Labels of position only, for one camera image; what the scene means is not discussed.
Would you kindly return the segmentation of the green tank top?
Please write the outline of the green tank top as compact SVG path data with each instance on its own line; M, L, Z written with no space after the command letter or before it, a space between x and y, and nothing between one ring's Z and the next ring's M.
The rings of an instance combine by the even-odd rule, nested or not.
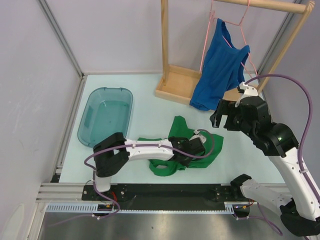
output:
M206 138L204 142L204 151L195 152L193 150L187 149L187 141L190 140L195 135L195 130L188 128L187 122L182 116L175 116L171 125L168 138L175 140L176 143L183 145L178 148L191 155L204 156L209 154L206 158L190 158L185 155L181 155L181 160L160 160L160 159L150 159L149 169L154 175L159 177L168 177L175 174L177 171L184 171L187 168L191 169L205 169L220 154L223 148L224 137L217 134L209 134L208 132L201 131L200 134Z

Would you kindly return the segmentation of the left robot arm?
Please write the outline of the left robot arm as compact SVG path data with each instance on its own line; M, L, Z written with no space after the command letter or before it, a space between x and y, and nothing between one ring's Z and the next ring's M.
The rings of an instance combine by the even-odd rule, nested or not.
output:
M206 153L206 137L194 133L191 138L169 137L162 140L130 140L116 132L93 147L95 186L93 194L105 200L111 193L111 179L127 163L137 160L161 160L188 165L194 156Z

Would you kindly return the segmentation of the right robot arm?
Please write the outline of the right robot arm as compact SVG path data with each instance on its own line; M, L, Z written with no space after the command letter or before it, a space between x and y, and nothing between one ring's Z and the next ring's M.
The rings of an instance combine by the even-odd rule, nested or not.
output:
M299 168L299 144L293 131L283 123L272 122L267 103L259 96L239 102L221 99L210 117L214 128L225 115L224 128L240 131L263 152L279 171L290 192L286 196L242 174L231 181L230 194L237 200L254 200L276 213L289 232L297 237L320 233L320 203Z

